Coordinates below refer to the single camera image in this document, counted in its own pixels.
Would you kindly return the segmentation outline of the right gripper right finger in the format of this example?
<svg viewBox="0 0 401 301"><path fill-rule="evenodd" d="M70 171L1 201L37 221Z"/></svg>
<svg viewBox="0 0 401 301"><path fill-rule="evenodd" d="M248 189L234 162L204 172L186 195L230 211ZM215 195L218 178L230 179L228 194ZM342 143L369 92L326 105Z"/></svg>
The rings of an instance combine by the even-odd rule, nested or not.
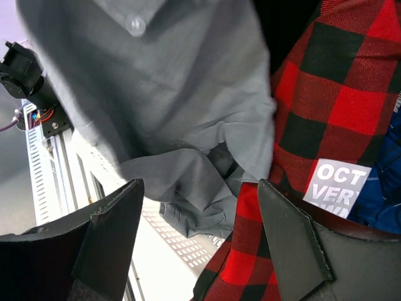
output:
<svg viewBox="0 0 401 301"><path fill-rule="evenodd" d="M282 300L400 300L400 235L348 221L265 179L258 200Z"/></svg>

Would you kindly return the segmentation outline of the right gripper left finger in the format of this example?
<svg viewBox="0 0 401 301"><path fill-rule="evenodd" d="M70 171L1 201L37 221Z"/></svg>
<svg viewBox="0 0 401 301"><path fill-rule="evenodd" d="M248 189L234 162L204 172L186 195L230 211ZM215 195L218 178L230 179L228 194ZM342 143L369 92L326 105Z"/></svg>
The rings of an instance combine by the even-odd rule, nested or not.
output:
<svg viewBox="0 0 401 301"><path fill-rule="evenodd" d="M144 183L26 232L1 236L1 300L122 300Z"/></svg>

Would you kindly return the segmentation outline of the grey shirt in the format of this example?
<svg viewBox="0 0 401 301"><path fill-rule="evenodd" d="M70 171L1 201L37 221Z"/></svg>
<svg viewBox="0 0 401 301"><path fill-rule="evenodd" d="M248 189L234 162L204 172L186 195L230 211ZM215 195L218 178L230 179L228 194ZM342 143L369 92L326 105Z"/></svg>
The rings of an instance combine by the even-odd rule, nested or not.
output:
<svg viewBox="0 0 401 301"><path fill-rule="evenodd" d="M186 237L225 238L265 178L275 102L251 1L18 1L74 128Z"/></svg>

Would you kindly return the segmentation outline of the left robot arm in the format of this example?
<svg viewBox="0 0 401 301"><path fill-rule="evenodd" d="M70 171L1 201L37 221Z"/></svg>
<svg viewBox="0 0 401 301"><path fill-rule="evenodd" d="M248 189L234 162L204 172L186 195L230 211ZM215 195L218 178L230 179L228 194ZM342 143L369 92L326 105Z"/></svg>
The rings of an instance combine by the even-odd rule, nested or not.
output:
<svg viewBox="0 0 401 301"><path fill-rule="evenodd" d="M5 42L8 47L1 61L1 84L16 99L26 99L39 109L60 104L36 59L35 52L17 42Z"/></svg>

